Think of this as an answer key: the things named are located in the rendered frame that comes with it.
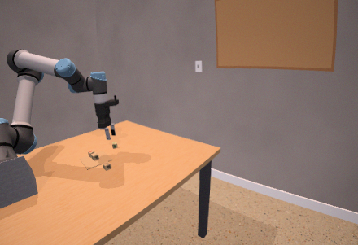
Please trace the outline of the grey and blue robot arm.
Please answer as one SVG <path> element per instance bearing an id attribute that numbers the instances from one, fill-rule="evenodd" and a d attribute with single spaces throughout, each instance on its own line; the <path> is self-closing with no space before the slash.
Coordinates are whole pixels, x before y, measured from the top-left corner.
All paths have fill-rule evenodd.
<path id="1" fill-rule="evenodd" d="M 68 88 L 72 93 L 107 93 L 105 72 L 92 72 L 90 77 L 83 77 L 70 59 L 50 59 L 14 49 L 7 55 L 7 64 L 18 74 L 19 86 L 12 124 L 9 126 L 6 119 L 0 118 L 0 163 L 18 158 L 17 154 L 27 155 L 37 145 L 30 121 L 35 86 L 41 82 L 44 73 L 63 78 L 69 83 Z"/>

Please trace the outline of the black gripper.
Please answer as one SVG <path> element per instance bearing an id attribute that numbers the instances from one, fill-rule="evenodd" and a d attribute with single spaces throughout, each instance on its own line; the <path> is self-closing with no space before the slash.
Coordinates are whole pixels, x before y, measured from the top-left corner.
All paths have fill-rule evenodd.
<path id="1" fill-rule="evenodd" d="M 115 124 L 111 123 L 111 117 L 110 117 L 110 107 L 109 106 L 115 106 L 119 104 L 119 99 L 116 99 L 116 96 L 114 95 L 115 99 L 108 100 L 108 93 L 107 94 L 98 94 L 94 95 L 94 106 L 95 106 L 95 112 L 96 116 L 98 117 L 98 127 L 102 130 L 105 130 L 106 139 L 111 140 L 110 134 L 109 134 L 109 128 L 107 126 L 111 126 L 111 135 L 115 136 Z M 108 115 L 109 114 L 109 115 Z"/>

